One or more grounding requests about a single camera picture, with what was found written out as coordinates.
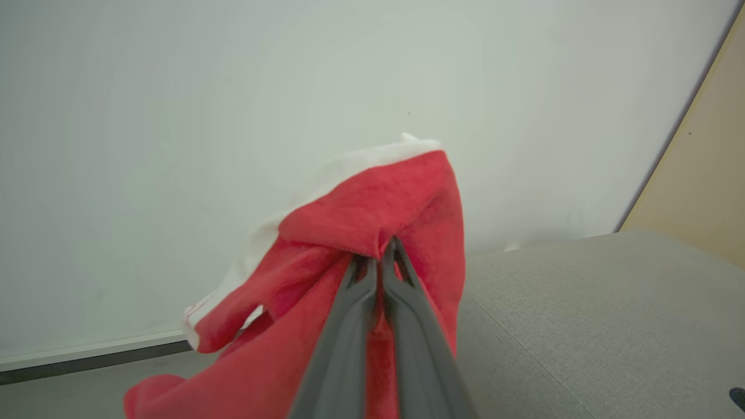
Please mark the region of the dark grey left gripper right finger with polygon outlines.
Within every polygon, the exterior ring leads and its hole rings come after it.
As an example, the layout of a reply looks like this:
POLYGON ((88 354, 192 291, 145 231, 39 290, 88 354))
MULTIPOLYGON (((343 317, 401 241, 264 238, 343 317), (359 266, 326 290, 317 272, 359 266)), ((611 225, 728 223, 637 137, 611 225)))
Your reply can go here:
POLYGON ((392 237, 381 260, 394 334, 401 418, 476 418, 456 360, 405 247, 392 237))

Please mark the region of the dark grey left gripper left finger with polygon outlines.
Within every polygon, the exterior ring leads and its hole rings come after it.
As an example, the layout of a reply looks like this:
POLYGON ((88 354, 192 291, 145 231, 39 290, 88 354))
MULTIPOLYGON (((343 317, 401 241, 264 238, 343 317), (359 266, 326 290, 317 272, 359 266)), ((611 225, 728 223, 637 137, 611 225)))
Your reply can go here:
POLYGON ((290 418, 364 418, 367 335, 375 310, 376 260, 354 255, 317 339, 290 418))

